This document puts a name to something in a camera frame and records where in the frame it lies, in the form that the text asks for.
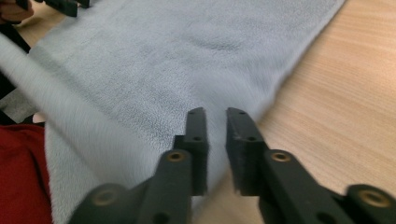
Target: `screw hole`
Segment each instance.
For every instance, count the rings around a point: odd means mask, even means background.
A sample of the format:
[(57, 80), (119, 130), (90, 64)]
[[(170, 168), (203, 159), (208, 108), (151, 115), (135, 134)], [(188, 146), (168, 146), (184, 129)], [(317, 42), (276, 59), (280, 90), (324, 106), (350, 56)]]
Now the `screw hole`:
[(318, 213), (317, 218), (321, 223), (324, 223), (324, 224), (336, 224), (337, 223), (337, 221), (332, 216), (330, 216), (329, 214), (326, 214), (326, 213)]
[(166, 224), (169, 222), (169, 216), (165, 213), (157, 213), (152, 218), (152, 223), (154, 224)]
[(106, 206), (117, 200), (118, 193), (114, 189), (103, 189), (93, 195), (92, 202), (96, 206)]
[(180, 152), (173, 152), (168, 155), (169, 161), (182, 161), (184, 160), (184, 155)]
[(290, 156), (283, 152), (276, 152), (271, 155), (274, 161), (290, 161)]

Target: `wood grain surface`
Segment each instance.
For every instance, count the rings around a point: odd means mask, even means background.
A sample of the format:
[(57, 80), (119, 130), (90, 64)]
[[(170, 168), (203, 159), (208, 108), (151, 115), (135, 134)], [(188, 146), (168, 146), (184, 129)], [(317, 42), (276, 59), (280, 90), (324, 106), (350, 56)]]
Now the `wood grain surface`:
[[(30, 45), (64, 16), (34, 4), (18, 26)], [(396, 196), (396, 2), (349, 0), (283, 84), (259, 123), (271, 148), (293, 153), (336, 192), (366, 183)], [(223, 179), (197, 224), (262, 223), (257, 198)]]

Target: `red fabric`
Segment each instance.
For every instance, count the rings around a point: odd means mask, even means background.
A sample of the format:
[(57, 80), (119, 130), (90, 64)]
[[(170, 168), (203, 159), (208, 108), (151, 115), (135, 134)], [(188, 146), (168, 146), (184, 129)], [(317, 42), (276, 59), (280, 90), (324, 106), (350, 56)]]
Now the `red fabric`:
[(0, 126), (0, 223), (51, 222), (44, 129)]

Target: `towel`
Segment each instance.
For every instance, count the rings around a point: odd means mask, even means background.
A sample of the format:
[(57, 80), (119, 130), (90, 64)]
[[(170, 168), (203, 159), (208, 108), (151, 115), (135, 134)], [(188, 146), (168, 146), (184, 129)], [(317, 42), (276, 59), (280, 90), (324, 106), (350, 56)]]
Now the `towel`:
[[(208, 185), (228, 166), (227, 107), (257, 120), (343, 0), (92, 1), (24, 55), (0, 37), (1, 69), (48, 117), (52, 217), (92, 188), (153, 175), (202, 106)], [(194, 199), (199, 204), (202, 198)]]

